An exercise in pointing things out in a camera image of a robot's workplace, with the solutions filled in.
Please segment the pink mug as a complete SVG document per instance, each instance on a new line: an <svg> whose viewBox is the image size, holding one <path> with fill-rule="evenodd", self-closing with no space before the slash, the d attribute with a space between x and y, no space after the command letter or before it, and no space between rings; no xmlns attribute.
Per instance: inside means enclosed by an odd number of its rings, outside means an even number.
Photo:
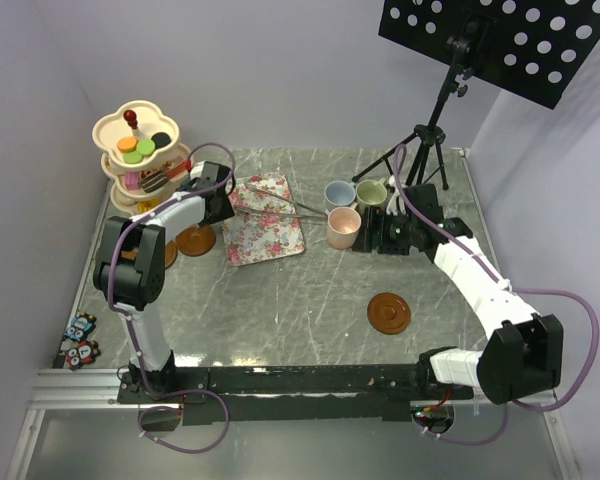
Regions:
<svg viewBox="0 0 600 480"><path fill-rule="evenodd" d="M327 217L327 241L340 250L351 248L361 228L361 216L351 207L336 207Z"/></svg>

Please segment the brown wooden coaster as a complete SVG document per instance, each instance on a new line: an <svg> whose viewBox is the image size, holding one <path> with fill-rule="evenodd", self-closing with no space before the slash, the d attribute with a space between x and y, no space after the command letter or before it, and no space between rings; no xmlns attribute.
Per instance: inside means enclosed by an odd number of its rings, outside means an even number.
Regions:
<svg viewBox="0 0 600 480"><path fill-rule="evenodd" d="M175 238L177 249L186 256L201 256L209 252L216 242L216 235L210 225L191 226Z"/></svg>
<svg viewBox="0 0 600 480"><path fill-rule="evenodd" d="M395 293L376 294L367 305L370 325L385 335L403 332L411 323L411 310L407 302Z"/></svg>
<svg viewBox="0 0 600 480"><path fill-rule="evenodd" d="M174 241L170 241L165 246L165 260L164 265L166 269L169 269L174 262L176 261L178 256L178 249L176 243Z"/></svg>

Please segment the floral serving tray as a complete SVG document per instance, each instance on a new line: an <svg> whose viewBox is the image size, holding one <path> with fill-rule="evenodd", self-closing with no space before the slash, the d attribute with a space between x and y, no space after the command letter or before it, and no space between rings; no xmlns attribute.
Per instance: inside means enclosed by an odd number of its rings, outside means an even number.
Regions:
<svg viewBox="0 0 600 480"><path fill-rule="evenodd" d="M274 202L274 199L260 200L245 189L246 183L253 183L260 188L291 197L291 189L284 175L275 172L264 173L244 177L237 181L236 188L229 195L232 207L236 204L256 207ZM294 256L305 251L300 220L275 216L244 215L234 208L233 210L235 215L222 224L227 259L231 265L245 266Z"/></svg>

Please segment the pink toy cake slice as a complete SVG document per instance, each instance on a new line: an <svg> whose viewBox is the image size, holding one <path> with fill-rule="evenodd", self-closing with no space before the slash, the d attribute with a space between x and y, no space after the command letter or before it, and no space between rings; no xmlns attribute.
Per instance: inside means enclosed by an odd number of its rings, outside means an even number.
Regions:
<svg viewBox="0 0 600 480"><path fill-rule="evenodd" d="M167 161L162 170L169 179L181 175L183 172L187 172L189 167L189 161L183 157L176 157L173 160Z"/></svg>

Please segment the chocolate layer toy cake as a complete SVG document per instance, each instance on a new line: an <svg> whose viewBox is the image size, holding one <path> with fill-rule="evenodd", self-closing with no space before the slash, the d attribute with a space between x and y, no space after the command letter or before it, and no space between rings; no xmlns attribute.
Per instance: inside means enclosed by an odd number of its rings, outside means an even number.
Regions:
<svg viewBox="0 0 600 480"><path fill-rule="evenodd" d="M145 193L152 193L169 182L169 178L163 170L155 170L145 175L139 185Z"/></svg>

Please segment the metal serving tongs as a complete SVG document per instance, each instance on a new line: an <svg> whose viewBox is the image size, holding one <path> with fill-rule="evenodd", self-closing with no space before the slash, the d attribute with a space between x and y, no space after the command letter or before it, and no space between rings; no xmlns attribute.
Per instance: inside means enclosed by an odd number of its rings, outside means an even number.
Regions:
<svg viewBox="0 0 600 480"><path fill-rule="evenodd" d="M301 202L296 202L291 197L277 194L275 191L260 188L253 183L246 183L245 189L253 193L260 200L274 199L272 204L252 207L249 205L234 205L233 208L244 215L275 216L288 219L326 220L327 214L319 209L309 207Z"/></svg>

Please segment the yellow toy tart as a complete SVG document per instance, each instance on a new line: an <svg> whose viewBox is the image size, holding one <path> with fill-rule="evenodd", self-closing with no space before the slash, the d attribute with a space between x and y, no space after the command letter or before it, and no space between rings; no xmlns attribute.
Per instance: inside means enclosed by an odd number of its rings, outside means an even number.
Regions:
<svg viewBox="0 0 600 480"><path fill-rule="evenodd" d="M137 204L137 210L139 213L146 213L156 208L159 204L158 200L142 201Z"/></svg>

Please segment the cream three-tier dessert stand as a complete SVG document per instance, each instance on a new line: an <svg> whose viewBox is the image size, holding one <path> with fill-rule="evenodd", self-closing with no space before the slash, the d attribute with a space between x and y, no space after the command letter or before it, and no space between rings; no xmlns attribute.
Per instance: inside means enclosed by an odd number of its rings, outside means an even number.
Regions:
<svg viewBox="0 0 600 480"><path fill-rule="evenodd" d="M112 204L131 215L168 199L195 163L175 120L147 100L127 102L99 119L92 140L112 181Z"/></svg>

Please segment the black toy cookie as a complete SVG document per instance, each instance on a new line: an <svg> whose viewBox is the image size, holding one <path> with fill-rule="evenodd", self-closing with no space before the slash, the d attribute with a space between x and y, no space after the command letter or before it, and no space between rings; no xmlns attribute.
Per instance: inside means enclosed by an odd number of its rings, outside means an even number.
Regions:
<svg viewBox="0 0 600 480"><path fill-rule="evenodd" d="M151 136L151 141L154 143L156 149L162 149L167 147L172 139L166 132L157 132Z"/></svg>

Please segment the pink toy popsicle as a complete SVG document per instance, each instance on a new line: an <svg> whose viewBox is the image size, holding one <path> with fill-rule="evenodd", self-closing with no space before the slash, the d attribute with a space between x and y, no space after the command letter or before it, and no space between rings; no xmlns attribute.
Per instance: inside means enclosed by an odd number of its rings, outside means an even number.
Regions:
<svg viewBox="0 0 600 480"><path fill-rule="evenodd" d="M127 191L138 191L140 187L141 173L140 172L126 172L123 177L124 188Z"/></svg>

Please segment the green toy macaron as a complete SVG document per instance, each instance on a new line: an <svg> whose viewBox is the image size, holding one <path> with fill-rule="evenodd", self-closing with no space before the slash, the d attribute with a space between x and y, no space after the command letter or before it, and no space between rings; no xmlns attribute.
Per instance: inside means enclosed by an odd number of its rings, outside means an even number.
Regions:
<svg viewBox="0 0 600 480"><path fill-rule="evenodd" d="M143 157L151 156L156 150L156 144L151 138L145 138L138 141L136 152Z"/></svg>
<svg viewBox="0 0 600 480"><path fill-rule="evenodd" d="M124 152L123 153L123 161L128 165L136 165L143 161L144 156L139 153L137 150Z"/></svg>

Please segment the orange toy macaron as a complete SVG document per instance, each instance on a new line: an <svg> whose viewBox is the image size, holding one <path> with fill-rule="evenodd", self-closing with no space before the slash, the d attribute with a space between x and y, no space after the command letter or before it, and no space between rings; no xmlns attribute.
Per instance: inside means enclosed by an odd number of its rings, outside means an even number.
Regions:
<svg viewBox="0 0 600 480"><path fill-rule="evenodd" d="M133 152L137 147L138 140L133 136L127 136L121 138L117 144L116 148L122 153Z"/></svg>

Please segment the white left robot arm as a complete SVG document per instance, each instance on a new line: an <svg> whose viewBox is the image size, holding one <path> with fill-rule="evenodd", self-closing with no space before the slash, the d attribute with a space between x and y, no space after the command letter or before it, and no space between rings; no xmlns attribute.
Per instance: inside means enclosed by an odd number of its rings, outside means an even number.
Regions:
<svg viewBox="0 0 600 480"><path fill-rule="evenodd" d="M156 402L172 398L178 380L156 305L165 283L166 245L191 226L231 217L226 185L234 183L233 166L205 162L197 178L157 207L105 221L93 284L123 323L132 381Z"/></svg>

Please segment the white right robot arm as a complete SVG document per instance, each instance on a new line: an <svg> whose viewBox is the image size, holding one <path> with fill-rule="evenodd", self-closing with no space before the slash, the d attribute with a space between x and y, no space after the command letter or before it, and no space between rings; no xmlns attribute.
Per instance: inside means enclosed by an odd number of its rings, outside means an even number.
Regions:
<svg viewBox="0 0 600 480"><path fill-rule="evenodd" d="M432 184L405 190L411 209L388 212L359 204L357 252L407 255L417 250L443 272L477 316L487 339L481 351L447 346L420 354L416 385L428 398L451 386L481 390L494 404L557 387L564 330L515 294L489 262L469 226L446 217Z"/></svg>

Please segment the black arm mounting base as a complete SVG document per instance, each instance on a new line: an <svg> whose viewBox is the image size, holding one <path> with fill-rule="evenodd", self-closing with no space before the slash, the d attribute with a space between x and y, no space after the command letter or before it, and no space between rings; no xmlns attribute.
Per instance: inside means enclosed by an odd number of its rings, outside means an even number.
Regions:
<svg viewBox="0 0 600 480"><path fill-rule="evenodd" d="M176 406L185 426L230 419L287 421L379 418L408 422L413 404L470 400L470 387L442 384L414 364L178 367L166 397L125 373L121 405Z"/></svg>

